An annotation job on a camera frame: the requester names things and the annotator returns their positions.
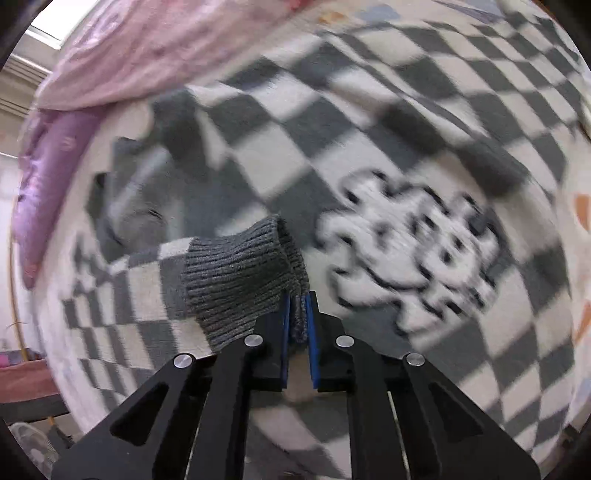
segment black and white pattern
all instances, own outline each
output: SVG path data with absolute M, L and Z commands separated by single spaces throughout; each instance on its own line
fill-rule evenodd
M 470 197 L 446 206 L 431 188 L 396 186 L 379 171 L 353 174 L 343 189 L 350 209 L 317 224 L 324 248 L 351 246 L 348 265 L 331 274 L 341 304 L 396 304 L 404 309 L 398 327 L 409 333 L 433 327 L 446 309 L 474 317 L 495 300 L 486 272 L 499 240 Z
M 541 461 L 571 400 L 552 201 L 577 128 L 576 62 L 550 20 L 522 14 L 304 35 L 224 82 L 190 88 L 213 180 L 187 207 L 203 221 L 185 233 L 227 235 L 280 213 L 324 312 L 379 351 L 424 352 Z M 404 253 L 388 250 L 409 232 Z M 337 240 L 347 237 L 356 248 Z M 170 259 L 182 254 L 163 244 L 124 257 L 103 268 L 109 281 L 64 301 L 108 409 L 176 352 L 210 353 L 168 288 Z M 280 400 L 257 405 L 253 435 L 310 477 L 348 478 L 346 423 L 330 400 Z

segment blue gripper pad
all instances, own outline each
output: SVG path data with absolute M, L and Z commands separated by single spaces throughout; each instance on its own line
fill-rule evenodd
M 308 319 L 308 356 L 310 357 L 310 376 L 312 385 L 318 388 L 320 370 L 318 364 L 318 341 L 316 337 L 316 328 L 314 326 L 314 311 L 312 308 L 312 299 L 310 293 L 306 295 L 306 317 Z
M 289 367 L 288 358 L 288 344 L 290 340 L 290 314 L 291 314 L 291 298 L 289 295 L 285 295 L 283 298 L 283 338 L 281 345 L 281 382 L 283 388 L 287 388 L 287 372 Z

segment wall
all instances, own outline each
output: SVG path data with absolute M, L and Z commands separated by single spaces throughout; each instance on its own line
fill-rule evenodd
M 18 349 L 8 297 L 8 232 L 17 187 L 16 160 L 0 155 L 0 351 Z
M 0 111 L 0 153 L 18 155 L 18 133 L 22 118 Z

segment pink cloth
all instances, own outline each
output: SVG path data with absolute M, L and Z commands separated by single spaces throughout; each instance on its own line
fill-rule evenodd
M 288 0 L 110 0 L 41 85 L 37 108 L 74 110 L 182 85 L 290 12 Z

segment ribbed sock cuff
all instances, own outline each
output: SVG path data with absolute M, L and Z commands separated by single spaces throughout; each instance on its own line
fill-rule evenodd
M 308 276 L 279 216 L 267 217 L 237 235 L 194 238 L 181 280 L 187 304 L 214 351 L 251 331 L 258 316 L 277 309 L 286 290 L 297 300 L 291 338 L 298 343 L 307 340 Z

